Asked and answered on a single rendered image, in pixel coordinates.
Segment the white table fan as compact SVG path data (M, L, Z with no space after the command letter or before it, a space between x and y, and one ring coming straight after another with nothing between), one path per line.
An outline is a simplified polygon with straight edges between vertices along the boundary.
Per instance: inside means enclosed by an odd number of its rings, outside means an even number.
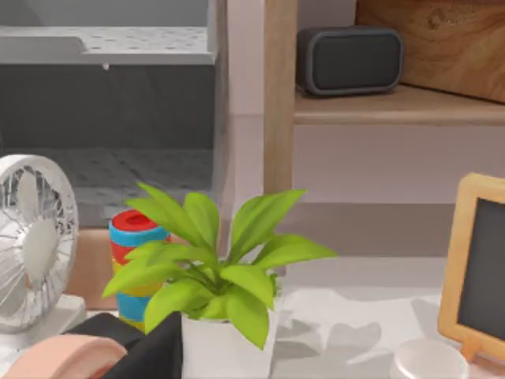
M19 351L85 319L68 295L79 232L72 186L44 156L0 157L0 351Z

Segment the salmon pink rounded object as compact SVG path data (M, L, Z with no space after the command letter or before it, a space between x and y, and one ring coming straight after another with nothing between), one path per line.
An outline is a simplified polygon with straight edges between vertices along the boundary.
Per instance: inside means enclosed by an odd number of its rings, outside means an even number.
M101 379L126 355L127 350L110 338L52 336L27 349L2 379Z

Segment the grey cabinet with dark inside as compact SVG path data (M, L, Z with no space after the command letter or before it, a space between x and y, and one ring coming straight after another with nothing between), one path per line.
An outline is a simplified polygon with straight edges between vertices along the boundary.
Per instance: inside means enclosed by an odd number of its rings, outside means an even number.
M0 157L67 175L83 227L140 182L219 201L227 0L0 0Z

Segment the wooden framed blackboard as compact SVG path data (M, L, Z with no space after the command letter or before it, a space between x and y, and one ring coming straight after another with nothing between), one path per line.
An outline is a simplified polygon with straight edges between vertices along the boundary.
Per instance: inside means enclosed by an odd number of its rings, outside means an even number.
M437 328L467 362L505 362L505 178L458 184Z

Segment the wooden open shelf unit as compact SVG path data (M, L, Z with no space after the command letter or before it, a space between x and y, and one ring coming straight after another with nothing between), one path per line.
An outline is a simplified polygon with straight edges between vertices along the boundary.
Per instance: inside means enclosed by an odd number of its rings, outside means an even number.
M298 14L354 0L264 0L264 189L307 189L283 224L344 257L442 257L467 173L505 177L505 105L424 88L308 99Z

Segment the black block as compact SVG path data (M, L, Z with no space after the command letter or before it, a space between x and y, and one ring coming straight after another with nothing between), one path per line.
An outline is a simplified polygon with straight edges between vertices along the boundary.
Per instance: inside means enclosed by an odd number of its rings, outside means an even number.
M127 351L144 338L142 331L110 313L98 313L69 328L64 334L109 338L121 344Z

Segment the stack of coloured rings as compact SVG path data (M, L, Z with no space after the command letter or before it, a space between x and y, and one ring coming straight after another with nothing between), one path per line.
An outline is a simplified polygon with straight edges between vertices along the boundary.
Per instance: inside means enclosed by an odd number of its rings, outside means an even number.
M108 230L114 275L129 262L125 257L131 250L151 240L170 242L169 231L134 209L114 216ZM158 282L119 291L116 294L119 318L144 332L144 311L151 297L162 287L163 282Z

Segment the green plant in white pot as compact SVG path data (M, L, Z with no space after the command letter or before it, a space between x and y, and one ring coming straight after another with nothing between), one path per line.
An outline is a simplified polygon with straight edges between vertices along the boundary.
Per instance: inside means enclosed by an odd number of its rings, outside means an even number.
M220 217L208 196L190 192L178 202L154 186L144 185L144 192L129 199L129 207L179 242L142 243L103 293L161 283L144 311L144 330L153 333L180 316L181 379L268 379L282 304L276 269L335 255L300 235L276 233L303 191L247 200L233 218L225 257L217 252Z

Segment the dark grey speaker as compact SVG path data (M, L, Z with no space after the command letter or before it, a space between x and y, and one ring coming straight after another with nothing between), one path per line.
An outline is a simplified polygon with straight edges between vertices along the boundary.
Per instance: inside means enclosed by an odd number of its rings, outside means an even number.
M351 25L297 33L297 88L315 97L389 92L400 82L402 37L392 28Z

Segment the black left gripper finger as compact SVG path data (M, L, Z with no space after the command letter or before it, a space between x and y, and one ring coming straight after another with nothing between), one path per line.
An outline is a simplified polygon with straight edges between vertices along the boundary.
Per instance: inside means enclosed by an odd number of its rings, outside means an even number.
M181 314L172 313L101 379L182 379Z

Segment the wooden board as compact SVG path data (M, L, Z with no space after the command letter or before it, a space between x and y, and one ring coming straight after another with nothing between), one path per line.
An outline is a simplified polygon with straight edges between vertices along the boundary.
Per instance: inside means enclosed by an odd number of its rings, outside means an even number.
M357 0L403 39L402 83L505 103L505 0Z

